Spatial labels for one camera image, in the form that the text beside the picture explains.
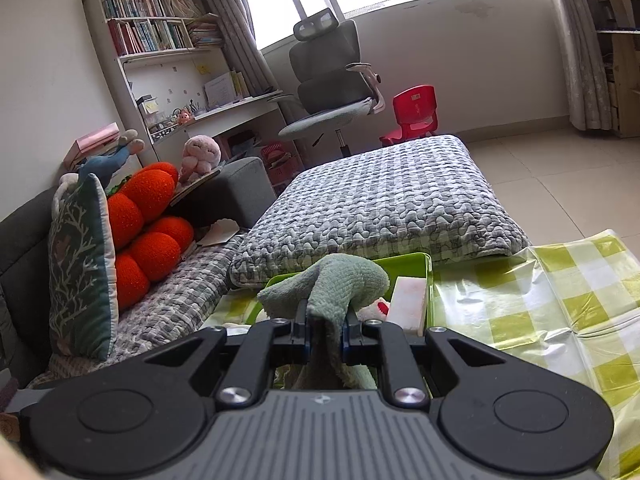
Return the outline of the red and white plush toy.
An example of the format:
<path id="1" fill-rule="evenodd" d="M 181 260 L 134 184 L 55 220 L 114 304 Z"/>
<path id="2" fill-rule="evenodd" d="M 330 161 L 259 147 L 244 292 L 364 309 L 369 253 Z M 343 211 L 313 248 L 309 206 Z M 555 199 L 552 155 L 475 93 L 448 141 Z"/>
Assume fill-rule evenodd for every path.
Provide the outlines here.
<path id="1" fill-rule="evenodd" d="M 384 298 L 378 298 L 369 304 L 367 307 L 363 307 L 356 312 L 357 318 L 360 322 L 366 322 L 370 320 L 377 320 L 385 322 L 388 311 L 390 310 L 390 303 Z"/>

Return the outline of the white pink sponge block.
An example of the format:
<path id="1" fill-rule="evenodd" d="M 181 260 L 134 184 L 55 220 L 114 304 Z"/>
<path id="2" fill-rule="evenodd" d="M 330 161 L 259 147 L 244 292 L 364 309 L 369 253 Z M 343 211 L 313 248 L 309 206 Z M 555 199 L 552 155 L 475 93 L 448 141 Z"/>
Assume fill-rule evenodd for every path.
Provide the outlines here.
<path id="1" fill-rule="evenodd" d="M 427 280 L 398 276 L 386 321 L 394 323 L 409 335 L 422 336 L 427 308 Z"/>

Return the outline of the green plastic storage box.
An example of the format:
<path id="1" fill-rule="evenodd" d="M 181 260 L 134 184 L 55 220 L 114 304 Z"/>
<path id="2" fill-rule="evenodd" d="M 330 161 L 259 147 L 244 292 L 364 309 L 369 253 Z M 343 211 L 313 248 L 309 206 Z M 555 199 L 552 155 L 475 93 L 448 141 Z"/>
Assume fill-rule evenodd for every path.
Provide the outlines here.
<path id="1" fill-rule="evenodd" d="M 431 274 L 431 257 L 425 252 L 378 260 L 331 254 L 303 272 L 273 278 L 257 299 L 270 318 L 292 318 L 305 301 L 307 315 L 326 322 L 335 338 L 348 310 L 360 321 L 376 318 L 422 336 L 432 296 Z"/>

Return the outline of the grey quilted sofa cover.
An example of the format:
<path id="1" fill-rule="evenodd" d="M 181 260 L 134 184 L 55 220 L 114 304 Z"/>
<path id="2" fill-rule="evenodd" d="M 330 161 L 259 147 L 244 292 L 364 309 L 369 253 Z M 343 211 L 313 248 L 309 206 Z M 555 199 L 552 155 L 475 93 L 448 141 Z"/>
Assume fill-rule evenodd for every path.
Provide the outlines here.
<path id="1" fill-rule="evenodd" d="M 52 356 L 49 368 L 29 385 L 82 376 L 196 332 L 232 289 L 229 272 L 245 233 L 227 243 L 195 249 L 131 309 L 119 315 L 114 347 L 106 361 Z"/>

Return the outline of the white paper scrap on sofa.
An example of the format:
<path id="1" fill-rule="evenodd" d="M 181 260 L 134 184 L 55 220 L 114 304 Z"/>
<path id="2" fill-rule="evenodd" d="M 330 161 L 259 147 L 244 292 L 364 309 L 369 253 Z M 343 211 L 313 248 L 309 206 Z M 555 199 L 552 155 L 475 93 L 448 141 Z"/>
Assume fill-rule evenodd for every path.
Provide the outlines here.
<path id="1" fill-rule="evenodd" d="M 206 234 L 198 241 L 198 246 L 226 244 L 239 232 L 240 227 L 234 220 L 220 219 L 210 226 Z"/>

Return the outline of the grey quilted ottoman cushion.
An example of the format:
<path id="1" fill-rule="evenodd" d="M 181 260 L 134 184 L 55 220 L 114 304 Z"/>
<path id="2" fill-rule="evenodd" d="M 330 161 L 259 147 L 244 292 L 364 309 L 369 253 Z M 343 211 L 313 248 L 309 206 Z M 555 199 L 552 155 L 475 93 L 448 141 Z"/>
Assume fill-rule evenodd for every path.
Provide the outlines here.
<path id="1" fill-rule="evenodd" d="M 447 263 L 512 256 L 529 244 L 465 144 L 444 134 L 299 174 L 245 235 L 230 278 L 262 287 L 334 252 L 369 259 L 425 252 Z"/>

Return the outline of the orange carrot plush pillow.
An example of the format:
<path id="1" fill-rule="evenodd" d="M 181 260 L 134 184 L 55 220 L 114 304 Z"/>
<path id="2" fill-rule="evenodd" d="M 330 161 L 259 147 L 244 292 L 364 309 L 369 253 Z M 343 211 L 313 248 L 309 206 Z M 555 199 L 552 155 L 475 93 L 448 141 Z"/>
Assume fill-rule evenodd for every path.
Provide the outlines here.
<path id="1" fill-rule="evenodd" d="M 177 183 L 177 168 L 156 162 L 136 172 L 107 199 L 120 312 L 167 278 L 194 241 L 189 221 L 166 214 Z"/>

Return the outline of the pink plush octopus toy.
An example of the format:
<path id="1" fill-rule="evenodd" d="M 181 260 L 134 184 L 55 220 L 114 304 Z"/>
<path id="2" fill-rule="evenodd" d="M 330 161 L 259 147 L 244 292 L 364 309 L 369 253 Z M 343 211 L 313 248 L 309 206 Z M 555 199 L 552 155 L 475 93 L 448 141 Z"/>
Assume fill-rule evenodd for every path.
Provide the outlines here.
<path id="1" fill-rule="evenodd" d="M 206 176 L 218 167 L 220 161 L 221 149 L 213 138 L 192 136 L 183 147 L 179 182 L 186 183 L 192 176 Z"/>

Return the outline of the teal patterned throw pillow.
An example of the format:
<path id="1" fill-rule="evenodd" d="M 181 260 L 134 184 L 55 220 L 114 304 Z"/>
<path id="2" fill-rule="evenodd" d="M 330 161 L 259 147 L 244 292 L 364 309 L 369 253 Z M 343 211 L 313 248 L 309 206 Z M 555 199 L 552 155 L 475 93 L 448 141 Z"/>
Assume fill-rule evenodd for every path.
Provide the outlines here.
<path id="1" fill-rule="evenodd" d="M 49 231 L 49 328 L 53 351 L 104 361 L 117 332 L 116 252 L 107 198 L 95 174 L 58 182 Z"/>

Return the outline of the green checked plastic tablecloth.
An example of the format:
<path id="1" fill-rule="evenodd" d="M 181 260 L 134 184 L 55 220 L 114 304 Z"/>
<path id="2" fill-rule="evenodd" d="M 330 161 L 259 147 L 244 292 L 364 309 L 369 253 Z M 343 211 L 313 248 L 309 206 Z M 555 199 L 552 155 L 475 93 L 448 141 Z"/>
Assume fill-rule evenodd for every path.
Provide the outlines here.
<path id="1" fill-rule="evenodd" d="M 451 328 L 600 393 L 614 415 L 600 475 L 638 478 L 639 260 L 615 232 L 437 268 L 416 255 L 379 264 L 390 278 L 428 278 L 428 325 Z"/>

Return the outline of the red plastic kids chair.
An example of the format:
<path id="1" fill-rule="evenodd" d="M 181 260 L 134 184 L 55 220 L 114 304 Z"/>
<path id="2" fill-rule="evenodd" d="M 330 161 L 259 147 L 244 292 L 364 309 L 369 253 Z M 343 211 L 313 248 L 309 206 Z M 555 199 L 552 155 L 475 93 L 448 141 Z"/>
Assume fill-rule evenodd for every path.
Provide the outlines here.
<path id="1" fill-rule="evenodd" d="M 383 146 L 426 138 L 438 128 L 435 87 L 419 84 L 396 94 L 392 101 L 398 128 L 380 137 Z"/>

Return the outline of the blue plush bunny toy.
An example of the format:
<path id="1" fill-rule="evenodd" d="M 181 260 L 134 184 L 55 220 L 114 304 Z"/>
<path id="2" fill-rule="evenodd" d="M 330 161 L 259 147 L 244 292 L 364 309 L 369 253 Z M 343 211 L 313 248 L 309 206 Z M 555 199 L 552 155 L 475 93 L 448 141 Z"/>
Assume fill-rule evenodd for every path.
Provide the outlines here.
<path id="1" fill-rule="evenodd" d="M 82 183 L 90 174 L 94 174 L 101 185 L 107 188 L 114 173 L 126 164 L 130 156 L 137 155 L 144 148 L 144 141 L 138 137 L 137 130 L 128 129 L 118 138 L 114 153 L 93 156 L 78 169 L 78 181 Z"/>

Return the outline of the grey office chair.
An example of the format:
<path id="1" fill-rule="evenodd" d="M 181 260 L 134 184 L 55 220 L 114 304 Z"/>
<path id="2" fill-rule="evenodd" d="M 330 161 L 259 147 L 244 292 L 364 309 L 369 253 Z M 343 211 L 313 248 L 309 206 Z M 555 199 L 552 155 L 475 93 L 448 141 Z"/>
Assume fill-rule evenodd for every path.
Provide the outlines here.
<path id="1" fill-rule="evenodd" d="M 356 120 L 381 113 L 386 103 L 380 91 L 381 77 L 361 61 L 356 23 L 339 21 L 329 8 L 304 18 L 293 27 L 296 44 L 288 58 L 298 80 L 297 93 L 279 94 L 277 102 L 290 102 L 308 116 L 285 126 L 283 140 L 312 136 L 320 141 L 336 134 L 344 157 L 352 154 L 342 129 Z"/>

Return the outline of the pink box on sofa back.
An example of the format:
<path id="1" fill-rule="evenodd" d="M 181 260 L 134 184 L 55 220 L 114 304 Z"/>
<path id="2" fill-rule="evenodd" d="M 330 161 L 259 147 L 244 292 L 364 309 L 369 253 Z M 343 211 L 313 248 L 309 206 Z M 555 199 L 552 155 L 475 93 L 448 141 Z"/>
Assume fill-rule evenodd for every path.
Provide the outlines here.
<path id="1" fill-rule="evenodd" d="M 73 171 L 87 158 L 111 151 L 117 145 L 118 137 L 119 126 L 116 122 L 111 122 L 96 131 L 77 138 L 63 159 L 63 167 Z"/>

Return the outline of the white bookshelf desk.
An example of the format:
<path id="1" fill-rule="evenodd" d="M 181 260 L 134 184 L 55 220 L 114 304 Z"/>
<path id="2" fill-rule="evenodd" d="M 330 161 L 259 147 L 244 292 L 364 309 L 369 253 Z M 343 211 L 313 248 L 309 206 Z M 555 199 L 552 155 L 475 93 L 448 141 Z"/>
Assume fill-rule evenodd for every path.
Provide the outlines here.
<path id="1" fill-rule="evenodd" d="M 225 158 L 262 156 L 286 124 L 280 89 L 252 96 L 224 54 L 205 0 L 82 0 L 94 50 L 122 124 L 137 130 L 141 165 L 178 165 L 192 136 Z"/>

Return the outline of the beige curtain right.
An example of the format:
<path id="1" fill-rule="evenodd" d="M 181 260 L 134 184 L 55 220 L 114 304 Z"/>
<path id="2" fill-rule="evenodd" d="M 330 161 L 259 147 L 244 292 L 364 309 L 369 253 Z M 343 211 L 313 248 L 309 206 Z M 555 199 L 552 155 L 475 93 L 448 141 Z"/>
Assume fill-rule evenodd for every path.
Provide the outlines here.
<path id="1" fill-rule="evenodd" d="M 551 0 L 566 84 L 568 117 L 580 131 L 612 128 L 608 82 L 588 0 Z"/>

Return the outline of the beige curtain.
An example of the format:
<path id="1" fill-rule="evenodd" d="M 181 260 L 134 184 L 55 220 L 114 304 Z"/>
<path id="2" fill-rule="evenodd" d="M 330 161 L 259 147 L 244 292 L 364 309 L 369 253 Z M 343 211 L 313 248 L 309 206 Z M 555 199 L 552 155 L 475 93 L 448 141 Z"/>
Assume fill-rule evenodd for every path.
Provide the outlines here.
<path id="1" fill-rule="evenodd" d="M 247 0 L 205 0 L 218 15 L 228 64 L 243 74 L 252 96 L 278 90 L 262 52 L 257 47 L 252 14 Z"/>
<path id="2" fill-rule="evenodd" d="M 568 117 L 580 131 L 612 128 L 608 82 L 588 0 L 551 0 L 566 84 Z"/>

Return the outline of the beige curtain left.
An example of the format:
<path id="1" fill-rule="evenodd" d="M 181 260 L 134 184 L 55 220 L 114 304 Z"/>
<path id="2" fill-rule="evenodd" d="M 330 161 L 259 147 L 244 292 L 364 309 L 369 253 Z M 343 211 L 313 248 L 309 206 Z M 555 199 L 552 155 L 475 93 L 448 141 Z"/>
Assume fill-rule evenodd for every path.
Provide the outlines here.
<path id="1" fill-rule="evenodd" d="M 243 74 L 252 96 L 278 90 L 262 52 L 257 47 L 252 14 L 247 0 L 205 0 L 218 15 L 228 64 Z"/>

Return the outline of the wooden desk shelf unit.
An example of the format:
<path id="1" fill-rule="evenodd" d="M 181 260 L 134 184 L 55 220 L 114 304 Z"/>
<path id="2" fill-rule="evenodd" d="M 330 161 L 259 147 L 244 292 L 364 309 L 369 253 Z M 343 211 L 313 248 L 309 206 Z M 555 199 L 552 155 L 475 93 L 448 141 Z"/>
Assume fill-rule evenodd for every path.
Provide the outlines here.
<path id="1" fill-rule="evenodd" d="M 621 138 L 639 136 L 639 0 L 591 0 L 608 81 L 612 125 Z"/>

